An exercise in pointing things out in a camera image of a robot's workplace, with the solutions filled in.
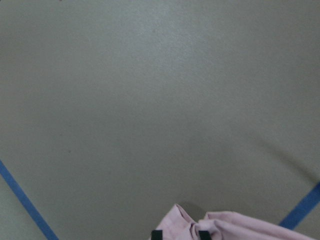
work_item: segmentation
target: blue stripe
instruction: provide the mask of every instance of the blue stripe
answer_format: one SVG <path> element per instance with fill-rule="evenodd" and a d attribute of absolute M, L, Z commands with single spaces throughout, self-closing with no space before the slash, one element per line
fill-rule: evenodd
<path fill-rule="evenodd" d="M 9 185 L 13 193 L 16 195 L 16 197 L 19 199 L 25 210 L 32 217 L 33 221 L 37 224 L 42 233 L 45 235 L 46 239 L 59 240 L 1 160 L 0 174 L 2 175 L 6 183 Z"/>
<path fill-rule="evenodd" d="M 293 230 L 320 202 L 320 182 L 283 219 L 279 226 Z"/>

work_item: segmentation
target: blue tape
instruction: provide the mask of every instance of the blue tape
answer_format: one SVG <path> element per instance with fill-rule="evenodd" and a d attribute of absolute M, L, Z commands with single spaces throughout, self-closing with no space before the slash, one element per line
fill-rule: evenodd
<path fill-rule="evenodd" d="M 6 183 L 9 185 L 13 193 L 16 195 L 16 197 L 19 199 L 19 201 L 21 202 L 25 210 L 31 216 L 33 221 L 37 224 L 39 229 L 45 235 L 46 239 L 59 240 L 1 160 L 0 160 L 0 174 L 2 175 Z"/>
<path fill-rule="evenodd" d="M 320 182 L 279 223 L 279 226 L 293 230 L 320 202 Z"/>

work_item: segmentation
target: pink cloth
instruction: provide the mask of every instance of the pink cloth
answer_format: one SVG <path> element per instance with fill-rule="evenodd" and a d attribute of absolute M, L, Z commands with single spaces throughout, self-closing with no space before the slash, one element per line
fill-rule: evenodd
<path fill-rule="evenodd" d="M 295 231 L 236 212 L 207 212 L 195 222 L 175 204 L 156 228 L 163 240 L 199 240 L 198 231 L 208 231 L 212 240 L 315 240 Z"/>

